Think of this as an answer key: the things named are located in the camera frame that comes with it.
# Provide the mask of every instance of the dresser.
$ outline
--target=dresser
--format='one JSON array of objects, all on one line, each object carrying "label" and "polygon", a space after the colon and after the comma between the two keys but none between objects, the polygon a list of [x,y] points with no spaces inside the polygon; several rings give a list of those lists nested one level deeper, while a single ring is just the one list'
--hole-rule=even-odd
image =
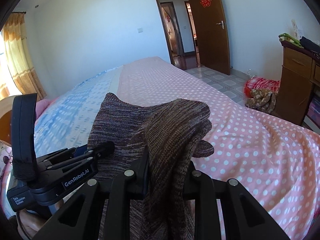
[{"label": "dresser", "polygon": [[302,125],[315,86],[320,86],[320,60],[311,52],[282,41],[284,60],[276,107],[272,115]]}]

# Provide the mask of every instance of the silver rivet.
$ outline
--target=silver rivet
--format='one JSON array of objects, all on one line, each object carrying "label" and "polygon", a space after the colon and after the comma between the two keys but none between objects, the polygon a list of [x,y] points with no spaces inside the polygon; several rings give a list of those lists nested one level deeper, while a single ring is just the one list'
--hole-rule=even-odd
[{"label": "silver rivet", "polygon": [[230,180],[229,180],[229,184],[230,184],[231,186],[237,186],[237,185],[238,185],[238,181],[237,181],[236,179],[230,179]]},{"label": "silver rivet", "polygon": [[193,171],[193,172],[192,172],[192,175],[193,175],[194,177],[200,177],[200,176],[201,176],[201,171]]},{"label": "silver rivet", "polygon": [[134,171],[133,171],[133,170],[126,170],[126,171],[124,172],[124,174],[125,174],[125,176],[127,176],[127,177],[131,177],[131,176],[134,174]]},{"label": "silver rivet", "polygon": [[95,179],[89,179],[88,182],[87,182],[87,184],[88,184],[89,186],[94,186],[94,185],[97,184],[97,181],[96,181]]}]

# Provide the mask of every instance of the pink polka dot sheet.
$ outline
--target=pink polka dot sheet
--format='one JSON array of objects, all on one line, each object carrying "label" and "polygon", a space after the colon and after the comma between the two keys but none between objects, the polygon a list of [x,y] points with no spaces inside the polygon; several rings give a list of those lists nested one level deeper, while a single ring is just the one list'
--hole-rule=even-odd
[{"label": "pink polka dot sheet", "polygon": [[303,239],[307,234],[320,204],[317,134],[241,107],[159,57],[125,65],[118,96],[140,106],[176,98],[207,103],[212,130],[204,139],[214,146],[215,153],[193,158],[195,167],[218,180],[238,179],[291,239]]}]

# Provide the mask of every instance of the knit sweater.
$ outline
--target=knit sweater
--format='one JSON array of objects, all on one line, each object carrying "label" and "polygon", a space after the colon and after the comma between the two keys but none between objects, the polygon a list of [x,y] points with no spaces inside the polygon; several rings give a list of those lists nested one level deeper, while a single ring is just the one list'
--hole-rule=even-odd
[{"label": "knit sweater", "polygon": [[[176,99],[141,107],[108,93],[93,123],[88,147],[106,141],[115,152],[98,163],[96,178],[111,179],[149,150],[149,186],[143,201],[130,203],[130,239],[193,239],[194,220],[183,182],[191,157],[213,154],[202,138],[211,130],[209,107],[202,102]],[[102,239],[101,225],[99,237]]]}]

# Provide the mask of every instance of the headboard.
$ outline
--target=headboard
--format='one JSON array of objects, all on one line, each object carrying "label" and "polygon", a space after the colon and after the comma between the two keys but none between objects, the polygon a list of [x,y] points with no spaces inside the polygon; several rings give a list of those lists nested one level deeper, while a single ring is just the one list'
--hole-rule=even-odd
[{"label": "headboard", "polygon": [[0,101],[0,140],[9,145],[11,145],[11,112],[15,97],[7,97]]}]

